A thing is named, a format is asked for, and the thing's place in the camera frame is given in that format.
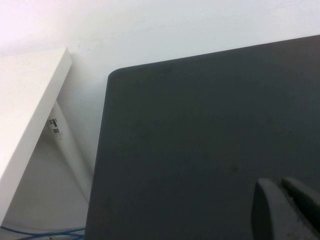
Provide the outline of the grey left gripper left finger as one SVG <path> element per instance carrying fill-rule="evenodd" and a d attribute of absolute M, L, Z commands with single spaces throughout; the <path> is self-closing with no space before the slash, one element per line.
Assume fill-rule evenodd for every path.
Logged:
<path fill-rule="evenodd" d="M 260 178 L 253 194 L 251 229 L 255 240 L 318 240 L 320 223 L 310 223 L 280 182 Z"/>

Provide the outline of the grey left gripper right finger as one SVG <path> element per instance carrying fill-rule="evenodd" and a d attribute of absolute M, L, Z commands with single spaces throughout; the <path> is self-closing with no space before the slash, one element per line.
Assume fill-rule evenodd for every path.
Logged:
<path fill-rule="evenodd" d="M 292 177 L 285 177 L 281 185 L 293 198 L 298 209 L 310 223 L 320 222 L 320 193 Z"/>

